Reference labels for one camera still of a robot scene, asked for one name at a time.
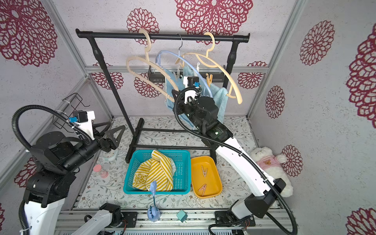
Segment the blue hello towel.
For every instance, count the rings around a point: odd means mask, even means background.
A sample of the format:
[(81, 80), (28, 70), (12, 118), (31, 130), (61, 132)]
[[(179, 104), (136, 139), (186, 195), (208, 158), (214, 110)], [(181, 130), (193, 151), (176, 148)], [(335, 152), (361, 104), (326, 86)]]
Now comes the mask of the blue hello towel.
[[(164, 71), (169, 75), (170, 79), (175, 83), (175, 85), (178, 87), (179, 91), (183, 90), (185, 88), (183, 81), (180, 78), (177, 78), (175, 73), (173, 73), (173, 72), (171, 72), (167, 69), (165, 69)], [(165, 84), (166, 84), (166, 88), (165, 88), (166, 93), (169, 96), (173, 97), (172, 91), (174, 90), (174, 87), (172, 86), (172, 84), (170, 83), (170, 81), (168, 79), (165, 80)], [(173, 107), (174, 107), (174, 102), (171, 101), (170, 99), (166, 99), (166, 106), (167, 106), (168, 109), (172, 110)], [(184, 121), (184, 123), (187, 127), (190, 127), (192, 130), (194, 130), (194, 125), (188, 119), (187, 115), (180, 114), (179, 118)]]

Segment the cream plastic hanger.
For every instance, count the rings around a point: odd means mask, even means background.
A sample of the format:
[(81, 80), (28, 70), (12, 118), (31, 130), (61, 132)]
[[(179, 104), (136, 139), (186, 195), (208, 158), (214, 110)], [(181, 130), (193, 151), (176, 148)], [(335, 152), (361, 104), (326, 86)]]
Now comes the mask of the cream plastic hanger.
[(136, 78), (139, 78), (141, 81), (145, 82), (147, 85), (150, 85), (152, 88), (154, 88), (156, 91), (158, 91), (162, 95), (164, 95), (167, 100), (175, 102), (173, 96), (170, 96), (167, 92), (165, 92), (163, 89), (161, 89), (158, 85), (156, 85), (155, 83), (153, 83), (152, 81), (149, 80), (149, 78), (150, 78), (149, 75), (148, 75), (148, 78), (145, 78), (141, 74), (139, 74), (139, 73), (137, 73), (137, 72), (135, 72), (135, 71), (133, 71), (131, 69), (131, 67), (130, 67), (130, 62), (131, 61), (140, 61), (140, 62), (143, 62), (144, 64), (148, 65), (148, 68), (147, 68), (147, 71), (146, 71), (147, 73), (150, 73), (151, 69), (157, 70), (165, 78), (165, 80), (168, 81), (172, 85), (172, 88), (175, 91), (179, 91), (178, 86), (172, 80), (171, 76), (168, 75), (167, 72), (165, 72), (165, 70), (163, 68), (161, 68), (157, 64), (155, 64), (155, 63), (153, 63), (153, 62), (150, 61), (148, 53), (151, 50), (152, 43), (151, 43), (151, 38), (150, 38), (149, 33), (147, 32), (147, 30), (144, 29), (144, 28), (141, 28), (141, 29), (139, 29), (139, 33), (143, 34), (146, 37), (147, 45), (145, 47), (145, 57), (144, 58), (143, 57), (139, 57), (139, 56), (130, 56), (130, 57), (128, 57), (127, 60), (126, 60), (126, 67), (127, 67), (128, 72), (130, 74), (132, 74), (133, 76), (135, 76)]

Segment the light blue hanger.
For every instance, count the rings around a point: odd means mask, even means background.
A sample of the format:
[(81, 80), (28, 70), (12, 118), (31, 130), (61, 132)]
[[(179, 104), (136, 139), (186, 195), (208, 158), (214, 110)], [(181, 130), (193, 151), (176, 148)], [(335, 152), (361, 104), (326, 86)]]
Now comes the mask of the light blue hanger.
[(212, 92), (211, 92), (206, 80), (203, 78), (203, 76), (199, 73), (199, 71), (191, 63), (189, 63), (183, 56), (180, 55), (180, 49), (183, 46), (183, 37), (180, 34), (176, 34), (176, 36), (179, 36), (179, 38), (181, 40), (181, 46), (178, 49), (178, 54), (175, 54), (175, 53), (173, 53), (171, 51), (167, 51), (167, 50), (161, 50), (161, 51), (158, 52), (156, 59), (155, 59), (155, 62), (159, 66), (161, 65), (161, 55), (162, 54), (170, 54), (170, 55), (173, 55), (173, 56), (177, 57), (178, 59), (182, 60), (193, 70), (193, 72), (196, 75), (198, 75), (198, 78), (201, 80), (201, 82), (203, 83), (203, 85), (206, 88), (206, 91), (209, 93), (209, 97), (213, 98)]

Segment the peach pink clothespin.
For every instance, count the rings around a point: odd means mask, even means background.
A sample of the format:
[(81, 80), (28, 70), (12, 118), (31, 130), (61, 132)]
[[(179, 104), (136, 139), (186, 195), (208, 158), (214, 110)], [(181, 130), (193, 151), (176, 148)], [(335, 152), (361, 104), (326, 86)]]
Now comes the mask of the peach pink clothespin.
[(207, 177), (208, 168), (205, 168), (203, 165), (201, 166), (203, 177)]

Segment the yellow striped towel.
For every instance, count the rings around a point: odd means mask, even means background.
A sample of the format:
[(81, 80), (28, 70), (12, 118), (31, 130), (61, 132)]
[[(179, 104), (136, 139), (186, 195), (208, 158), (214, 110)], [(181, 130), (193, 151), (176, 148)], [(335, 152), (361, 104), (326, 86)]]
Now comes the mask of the yellow striped towel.
[(136, 170), (132, 187), (141, 191), (149, 191), (151, 183), (157, 184), (157, 192), (173, 190), (173, 176), (176, 171), (174, 161), (157, 150), (153, 150), (151, 158), (140, 164)]

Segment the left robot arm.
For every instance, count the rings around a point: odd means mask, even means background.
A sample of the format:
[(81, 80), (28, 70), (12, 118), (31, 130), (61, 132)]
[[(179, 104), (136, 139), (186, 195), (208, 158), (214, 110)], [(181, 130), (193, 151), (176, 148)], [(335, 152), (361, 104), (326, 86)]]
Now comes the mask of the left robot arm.
[[(42, 110), (62, 120), (76, 134), (67, 137), (60, 131), (41, 136), (31, 145), (23, 136), (19, 120), (29, 110)], [(37, 171), (26, 183), (18, 217), (22, 235), (51, 235), (61, 208), (76, 179), (79, 168), (99, 151), (110, 152), (119, 147), (126, 129), (124, 125), (111, 129), (110, 122), (94, 124), (93, 111), (73, 110), (72, 117), (42, 106), (27, 105), (12, 117), (12, 130), (19, 142), (32, 155)]]

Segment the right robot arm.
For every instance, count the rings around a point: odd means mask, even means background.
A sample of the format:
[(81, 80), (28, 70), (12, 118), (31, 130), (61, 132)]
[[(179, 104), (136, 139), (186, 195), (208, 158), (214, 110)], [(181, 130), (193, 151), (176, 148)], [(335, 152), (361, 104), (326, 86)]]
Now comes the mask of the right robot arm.
[[(179, 125), (201, 141), (219, 156), (224, 158), (242, 177), (251, 191), (245, 199), (236, 201), (224, 216), (224, 222), (217, 222), (208, 227), (213, 234), (214, 227), (239, 226), (252, 217), (271, 219), (285, 234), (296, 235), (298, 225), (292, 210), (281, 196), (286, 187), (283, 179), (274, 179), (266, 173), (243, 150), (233, 133), (217, 119), (219, 108), (211, 97), (201, 96), (201, 90), (188, 87), (181, 91), (172, 91), (174, 98), (173, 113)], [(279, 201), (287, 212), (292, 230), (285, 228), (269, 209)]]

